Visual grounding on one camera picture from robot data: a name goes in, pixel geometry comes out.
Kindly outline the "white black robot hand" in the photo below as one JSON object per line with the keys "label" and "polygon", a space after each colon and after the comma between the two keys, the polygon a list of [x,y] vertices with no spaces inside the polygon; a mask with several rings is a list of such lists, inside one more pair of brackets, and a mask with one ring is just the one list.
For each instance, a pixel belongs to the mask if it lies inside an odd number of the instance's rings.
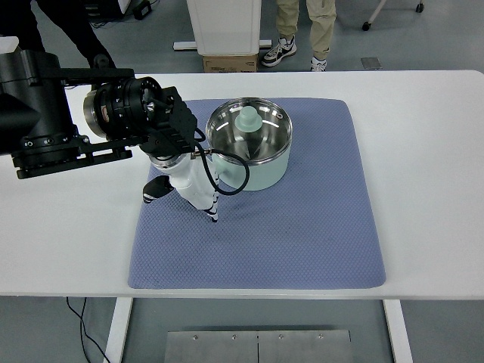
{"label": "white black robot hand", "polygon": [[209,176],[219,182],[215,167],[209,164],[209,174],[200,158],[188,155],[172,157],[150,157],[152,165],[162,172],[143,188],[143,201],[151,203],[171,191],[186,199],[193,208],[203,210],[213,222],[218,221],[219,193],[209,182]]}

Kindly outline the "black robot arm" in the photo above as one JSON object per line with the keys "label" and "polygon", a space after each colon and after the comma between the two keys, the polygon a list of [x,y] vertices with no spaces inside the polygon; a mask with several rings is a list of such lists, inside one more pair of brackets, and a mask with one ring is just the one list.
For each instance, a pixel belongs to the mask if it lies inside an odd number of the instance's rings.
{"label": "black robot arm", "polygon": [[221,194],[197,120],[174,87],[130,69],[63,68],[53,54],[1,56],[1,154],[27,181],[132,157],[187,157],[197,194]]}

